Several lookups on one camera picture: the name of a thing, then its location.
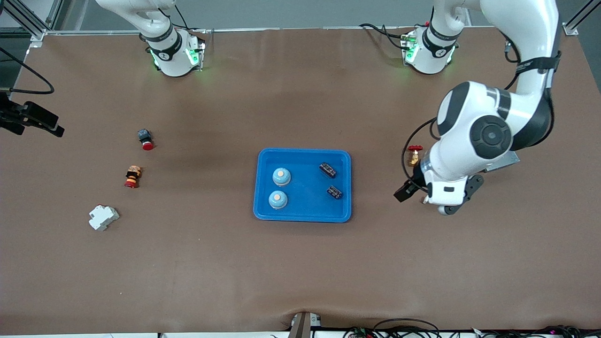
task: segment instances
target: blue knob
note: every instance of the blue knob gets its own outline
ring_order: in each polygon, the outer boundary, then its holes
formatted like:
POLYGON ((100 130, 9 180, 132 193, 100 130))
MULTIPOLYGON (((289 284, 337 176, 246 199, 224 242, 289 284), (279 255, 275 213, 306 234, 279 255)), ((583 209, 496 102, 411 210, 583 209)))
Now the blue knob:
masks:
POLYGON ((269 195, 269 205, 274 209, 282 209, 288 203, 288 196, 283 191, 276 190, 269 195))
POLYGON ((273 182, 278 186, 284 186, 290 183, 290 172, 286 168, 277 168, 273 172, 273 182))

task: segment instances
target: brown table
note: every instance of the brown table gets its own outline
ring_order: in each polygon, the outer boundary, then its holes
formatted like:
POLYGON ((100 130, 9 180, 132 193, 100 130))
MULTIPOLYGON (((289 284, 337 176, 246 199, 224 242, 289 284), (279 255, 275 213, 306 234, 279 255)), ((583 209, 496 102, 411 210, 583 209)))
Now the brown table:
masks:
MULTIPOLYGON (((361 30, 206 38, 206 68, 183 78, 155 71, 137 36, 49 36, 31 51, 56 93, 13 99, 66 132, 0 132, 0 333, 280 330, 304 310, 324 326, 601 326, 601 96, 576 38, 563 39, 551 137, 486 174, 453 217, 394 199, 400 155, 453 86, 511 79, 498 32, 466 29, 431 76, 361 30), (257 220, 265 147, 347 150, 351 220, 257 220), (133 164, 144 174, 127 189, 133 164), (101 233, 87 223, 99 203, 121 214, 101 233)), ((432 144, 427 131, 415 142, 432 144)))

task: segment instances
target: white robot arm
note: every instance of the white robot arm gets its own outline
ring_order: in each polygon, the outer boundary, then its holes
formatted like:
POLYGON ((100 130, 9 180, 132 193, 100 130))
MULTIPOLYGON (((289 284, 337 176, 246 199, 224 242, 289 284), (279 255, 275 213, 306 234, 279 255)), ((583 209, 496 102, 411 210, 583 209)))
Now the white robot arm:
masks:
POLYGON ((551 131, 551 84, 559 62, 558 11, 554 0, 435 0, 429 26, 404 38, 404 60, 423 73, 440 72, 464 27, 460 7, 481 10, 513 44, 520 63, 515 93, 464 82, 443 99, 437 116, 441 138, 396 193, 404 201, 418 189, 425 202, 453 214, 481 185, 473 176, 519 150, 543 141, 551 131))
POLYGON ((160 10, 175 6, 175 0, 96 0, 98 4, 138 30, 150 46, 155 66, 168 76, 183 76, 201 69, 204 41, 184 29, 173 27, 160 10))

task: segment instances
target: red cap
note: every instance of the red cap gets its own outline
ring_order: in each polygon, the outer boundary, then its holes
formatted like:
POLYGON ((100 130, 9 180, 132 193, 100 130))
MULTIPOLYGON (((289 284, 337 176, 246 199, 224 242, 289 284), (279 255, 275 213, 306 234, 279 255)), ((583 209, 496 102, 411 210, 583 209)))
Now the red cap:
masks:
POLYGON ((144 150, 152 150, 153 148, 154 148, 154 145, 150 141, 146 141, 146 142, 142 143, 142 149, 144 149, 144 150))

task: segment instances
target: gray floor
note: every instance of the gray floor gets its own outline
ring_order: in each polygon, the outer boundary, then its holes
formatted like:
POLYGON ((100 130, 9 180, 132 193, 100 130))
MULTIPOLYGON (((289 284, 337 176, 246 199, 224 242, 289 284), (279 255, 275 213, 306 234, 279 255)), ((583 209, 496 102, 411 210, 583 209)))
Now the gray floor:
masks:
MULTIPOLYGON (((586 0, 557 0, 560 16, 567 21, 586 0)), ((178 0, 190 27, 239 28, 321 28, 324 26, 356 26, 369 22, 376 25, 411 26, 430 17, 432 2, 401 0, 178 0)), ((174 23, 182 24, 175 10, 167 11, 174 23)), ((472 12, 473 25, 490 25, 479 12, 472 12)), ((601 45, 599 32, 601 10, 591 14, 578 28, 597 87, 601 88, 601 45)), ((72 0, 69 13, 61 25, 63 30, 122 30, 134 27, 121 17, 101 8, 94 0, 72 0)), ((27 38, 3 38, 0 45, 15 56, 25 56, 27 38)), ((14 82, 19 72, 14 62, 0 63, 0 85, 14 82)))

